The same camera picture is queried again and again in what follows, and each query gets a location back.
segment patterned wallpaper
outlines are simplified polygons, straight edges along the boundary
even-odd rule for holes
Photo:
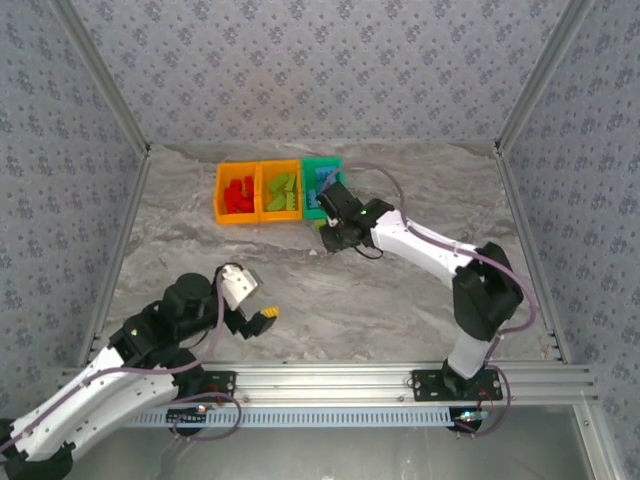
[[[0,2],[0,415],[76,361],[137,155],[45,0]]]
[[[493,139],[567,0],[75,0],[145,136]]]
[[[597,4],[509,158],[566,336],[640,478],[640,4]]]

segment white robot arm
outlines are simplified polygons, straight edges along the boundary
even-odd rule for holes
[[[218,277],[223,299],[217,296]],[[9,479],[61,480],[74,461],[132,417],[202,392],[201,367],[168,371],[195,361],[180,342],[217,326],[220,301],[232,333],[240,332],[245,339],[264,333],[276,320],[277,308],[262,310],[251,320],[238,308],[259,284],[255,273],[237,264],[220,267],[213,282],[196,273],[178,278],[161,301],[127,319],[109,345],[53,397],[17,420],[0,421],[0,443],[13,443],[3,451]],[[132,368],[167,373],[126,371]],[[117,371],[92,380],[98,372],[111,370]],[[39,424],[27,430],[36,419]]]
[[[394,253],[424,268],[452,289],[455,319],[461,330],[444,363],[443,378],[453,393],[472,386],[498,329],[511,318],[523,300],[523,293],[504,273],[456,252],[475,251],[511,269],[504,251],[492,243],[481,249],[463,244],[409,220],[413,229],[449,245],[452,251],[434,246],[408,231],[401,213],[392,205],[379,199],[363,205],[340,182],[325,188],[318,203],[329,217],[328,225],[320,229],[328,251],[362,244]]]

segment orange bin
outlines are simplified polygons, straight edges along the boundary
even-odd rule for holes
[[[260,162],[260,221],[271,222],[295,222],[302,220],[302,176],[300,175],[300,160],[267,160]],[[296,183],[294,193],[296,195],[295,210],[267,211],[267,205],[273,200],[273,193],[269,183],[281,173],[295,173]]]
[[[216,175],[216,189],[213,194],[213,210],[216,213],[216,220],[220,225],[231,225],[238,223],[259,223],[260,212],[262,211],[262,181],[260,162],[246,163],[220,163]],[[253,178],[253,213],[228,213],[224,203],[224,189],[229,186],[231,180],[250,176]]]

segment aluminum frame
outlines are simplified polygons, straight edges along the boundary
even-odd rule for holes
[[[569,0],[567,3],[516,104],[502,126],[498,135],[500,153],[508,153],[513,146],[564,54],[571,46],[580,25],[595,3],[596,0]]]
[[[582,425],[582,438],[595,478],[623,480],[624,471],[610,442],[610,433],[602,415],[602,408],[593,377],[588,366],[571,364],[571,355],[564,338],[550,289],[544,276],[532,233],[517,193],[508,162],[499,152],[496,162],[507,200],[529,267],[540,311],[557,342],[560,361],[496,362],[512,388],[512,405],[538,406],[572,405],[576,421]],[[141,162],[135,187],[127,204],[125,221],[118,235],[114,255],[101,286],[98,302],[92,315],[91,328],[78,365],[85,365],[96,337],[99,337],[106,318],[115,284],[124,257],[129,234],[135,220],[149,171],[147,156]],[[411,370],[435,369],[435,362],[404,363],[207,363],[208,370],[232,369],[238,373],[235,396],[242,404],[257,408],[296,407],[421,407],[413,400],[408,381]],[[61,383],[69,380],[63,372]],[[435,402],[433,406],[456,406],[456,402]]]
[[[122,93],[120,93],[107,64],[100,56],[98,48],[93,43],[93,39],[89,35],[77,10],[70,0],[49,0],[49,4],[67,32],[69,41],[82,57],[87,70],[93,77],[93,81],[102,92],[105,101],[122,127],[122,131],[136,149],[136,152],[139,155],[144,153],[147,150],[147,141],[144,138],[144,134]]]

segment marble floor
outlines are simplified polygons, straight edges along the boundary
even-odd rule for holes
[[[208,277],[227,261],[242,262],[264,281],[244,310],[277,305],[276,325],[243,341],[225,331],[219,360],[443,360],[458,327],[451,291],[393,255],[371,261],[354,251],[328,254],[307,222],[221,226],[212,192],[219,162],[340,156],[345,163],[384,165],[404,186],[409,216],[463,242],[500,244],[514,270],[529,275],[494,160],[485,151],[448,144],[318,143],[154,146],[150,171],[127,246],[102,343],[130,315],[162,297],[185,272]],[[397,203],[384,177],[347,172],[367,200]],[[526,302],[511,324],[524,322]],[[501,342],[496,358],[551,358],[542,318]]]

